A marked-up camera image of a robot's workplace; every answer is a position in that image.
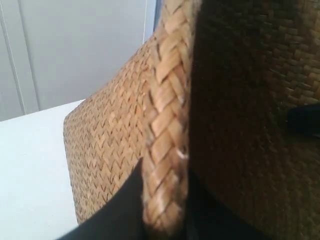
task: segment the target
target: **braided straw trim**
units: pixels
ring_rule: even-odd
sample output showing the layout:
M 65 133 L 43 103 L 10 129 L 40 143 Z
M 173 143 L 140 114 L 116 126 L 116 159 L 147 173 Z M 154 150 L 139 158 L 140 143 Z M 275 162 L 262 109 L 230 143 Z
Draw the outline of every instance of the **braided straw trim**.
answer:
M 189 103 L 199 0 L 165 0 L 151 48 L 154 77 L 145 97 L 143 220 L 151 234 L 172 236 L 188 195 Z

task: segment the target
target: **woven straw texture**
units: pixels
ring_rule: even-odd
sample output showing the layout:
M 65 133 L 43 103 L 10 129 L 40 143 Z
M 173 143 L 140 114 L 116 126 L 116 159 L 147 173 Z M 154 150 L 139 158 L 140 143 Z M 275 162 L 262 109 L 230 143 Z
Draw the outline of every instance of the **woven straw texture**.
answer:
M 198 4 L 165 1 L 151 40 L 66 118 L 78 220 L 144 157 L 143 219 L 171 235 L 189 159 L 218 200 L 272 239 L 320 239 L 320 141 L 286 131 L 290 108 L 320 100 L 320 2 L 203 0 L 193 48 Z M 165 44 L 174 28 L 183 40 Z

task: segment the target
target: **white table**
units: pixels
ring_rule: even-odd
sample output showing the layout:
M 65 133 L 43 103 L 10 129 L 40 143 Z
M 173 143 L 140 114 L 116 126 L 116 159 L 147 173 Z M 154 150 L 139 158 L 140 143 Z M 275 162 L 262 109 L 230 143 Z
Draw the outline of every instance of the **white table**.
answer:
M 54 240 L 78 225 L 63 121 L 80 102 L 0 122 L 0 240 Z

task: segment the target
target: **white wall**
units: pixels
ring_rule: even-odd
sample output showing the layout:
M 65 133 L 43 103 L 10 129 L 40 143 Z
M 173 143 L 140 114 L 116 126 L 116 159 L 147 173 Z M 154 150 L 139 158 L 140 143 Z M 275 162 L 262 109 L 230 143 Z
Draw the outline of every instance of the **white wall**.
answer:
M 155 5 L 156 0 L 0 0 L 0 51 L 7 51 L 0 52 L 0 95 L 9 88 L 16 95 L 5 104 L 0 100 L 0 121 L 94 93 L 152 34 Z

